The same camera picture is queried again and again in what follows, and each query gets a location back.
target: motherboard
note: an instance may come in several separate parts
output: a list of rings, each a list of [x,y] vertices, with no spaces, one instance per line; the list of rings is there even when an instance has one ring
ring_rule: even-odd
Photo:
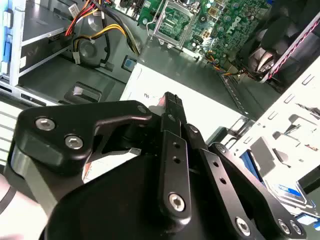
[[[145,0],[136,20],[160,42],[216,64],[232,58],[268,12],[266,0]]]

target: black metal bracket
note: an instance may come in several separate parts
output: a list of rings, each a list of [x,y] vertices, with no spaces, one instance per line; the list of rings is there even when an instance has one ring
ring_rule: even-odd
[[[194,164],[200,172],[207,176],[210,190],[217,198],[217,207],[224,213],[223,221],[232,239],[264,240],[247,217],[220,158],[208,151],[200,131],[191,124],[185,124],[184,133],[190,148],[189,155],[196,161]]]
[[[152,113],[137,101],[104,102],[68,106],[29,108],[18,116],[15,146],[30,158],[63,175],[79,173],[85,163],[104,156],[114,131],[127,125],[147,125]],[[53,130],[36,127],[39,119],[49,119]],[[66,145],[68,136],[83,142],[79,149]]]
[[[191,220],[191,195],[187,143],[181,138],[181,120],[186,121],[181,99],[170,92],[162,98],[159,206],[169,223],[168,232],[178,232]]]
[[[209,150],[221,159],[237,195],[253,208],[255,224],[267,239],[306,238],[301,224],[224,145],[217,142]]]

